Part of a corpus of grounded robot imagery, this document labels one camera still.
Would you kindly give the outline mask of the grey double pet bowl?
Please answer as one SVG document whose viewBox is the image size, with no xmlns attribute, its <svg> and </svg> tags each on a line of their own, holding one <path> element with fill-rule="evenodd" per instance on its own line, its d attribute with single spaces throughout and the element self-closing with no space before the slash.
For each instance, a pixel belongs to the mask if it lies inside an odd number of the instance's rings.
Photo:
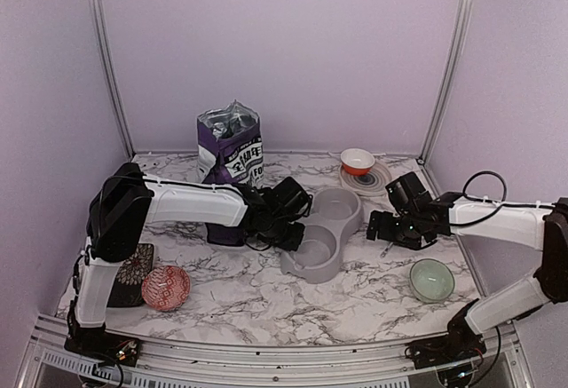
<svg viewBox="0 0 568 388">
<path fill-rule="evenodd" d="M 280 270 L 310 284 L 334 279 L 343 248 L 363 223 L 363 206 L 353 192 L 335 187 L 317 192 L 310 215 L 301 220 L 304 236 L 296 251 L 280 254 Z"/>
</svg>

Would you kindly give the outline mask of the purple puppy food bag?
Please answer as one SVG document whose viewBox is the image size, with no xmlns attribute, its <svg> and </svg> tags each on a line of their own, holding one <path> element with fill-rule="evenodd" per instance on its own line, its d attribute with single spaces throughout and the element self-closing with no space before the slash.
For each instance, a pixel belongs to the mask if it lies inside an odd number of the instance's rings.
<svg viewBox="0 0 568 388">
<path fill-rule="evenodd" d="M 197 116 L 197 180 L 202 184 L 264 181 L 260 116 L 239 101 Z"/>
</svg>

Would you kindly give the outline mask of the silver metal scoop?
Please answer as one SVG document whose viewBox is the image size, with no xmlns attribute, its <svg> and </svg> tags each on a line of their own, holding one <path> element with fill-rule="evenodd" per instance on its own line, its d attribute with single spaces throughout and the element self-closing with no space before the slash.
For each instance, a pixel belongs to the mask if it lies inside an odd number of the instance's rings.
<svg viewBox="0 0 568 388">
<path fill-rule="evenodd" d="M 390 242 L 388 244 L 388 246 L 384 249 L 384 251 L 381 253 L 380 258 L 385 258 L 386 255 L 389 253 L 389 251 L 392 249 L 393 246 L 394 246 L 394 243 Z"/>
</svg>

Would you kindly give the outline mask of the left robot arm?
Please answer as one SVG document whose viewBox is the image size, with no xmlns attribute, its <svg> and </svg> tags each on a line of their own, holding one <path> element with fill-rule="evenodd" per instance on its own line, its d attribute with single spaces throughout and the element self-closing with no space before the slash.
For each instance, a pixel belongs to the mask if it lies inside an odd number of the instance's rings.
<svg viewBox="0 0 568 388">
<path fill-rule="evenodd" d="M 274 187 L 195 184 L 146 175 L 127 162 L 105 180 L 91 201 L 83 273 L 67 315 L 76 340 L 94 357 L 112 349 L 105 326 L 107 301 L 122 262 L 135 252 L 143 228 L 161 222 L 238 228 L 271 247 L 298 249 L 312 196 L 293 178 Z"/>
</svg>

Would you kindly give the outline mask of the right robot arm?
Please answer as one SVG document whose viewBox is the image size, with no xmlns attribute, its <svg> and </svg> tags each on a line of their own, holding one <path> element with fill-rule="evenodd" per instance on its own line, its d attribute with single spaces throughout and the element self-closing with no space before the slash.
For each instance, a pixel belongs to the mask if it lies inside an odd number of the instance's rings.
<svg viewBox="0 0 568 388">
<path fill-rule="evenodd" d="M 505 321 L 524 317 L 552 303 L 567 300 L 567 200 L 552 203 L 510 202 L 474 197 L 465 191 L 438 198 L 413 172 L 386 186 L 392 212 L 375 210 L 367 238 L 420 250 L 444 236 L 473 236 L 512 242 L 541 253 L 540 266 L 531 274 L 491 296 L 466 305 L 447 325 L 439 350 L 449 360 L 459 359 L 475 338 Z"/>
</svg>

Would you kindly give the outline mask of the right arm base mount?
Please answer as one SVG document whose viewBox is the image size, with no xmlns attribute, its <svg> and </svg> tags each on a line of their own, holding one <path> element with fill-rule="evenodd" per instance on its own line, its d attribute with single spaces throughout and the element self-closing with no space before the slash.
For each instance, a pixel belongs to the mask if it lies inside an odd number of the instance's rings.
<svg viewBox="0 0 568 388">
<path fill-rule="evenodd" d="M 483 337 L 476 335 L 465 320 L 467 311 L 475 303 L 476 300 L 465 305 L 447 323 L 445 335 L 415 340 L 406 345 L 405 357 L 413 362 L 416 369 L 481 357 L 486 353 Z"/>
</svg>

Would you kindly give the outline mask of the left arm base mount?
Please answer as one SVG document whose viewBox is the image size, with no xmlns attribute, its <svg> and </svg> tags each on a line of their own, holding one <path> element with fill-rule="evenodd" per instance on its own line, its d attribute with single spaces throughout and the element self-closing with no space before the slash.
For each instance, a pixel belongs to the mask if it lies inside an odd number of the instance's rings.
<svg viewBox="0 0 568 388">
<path fill-rule="evenodd" d="M 136 366 L 141 347 L 138 338 L 109 333 L 105 325 L 83 328 L 73 321 L 69 321 L 67 325 L 68 335 L 64 345 L 67 351 L 93 359 L 117 362 L 122 366 Z"/>
</svg>

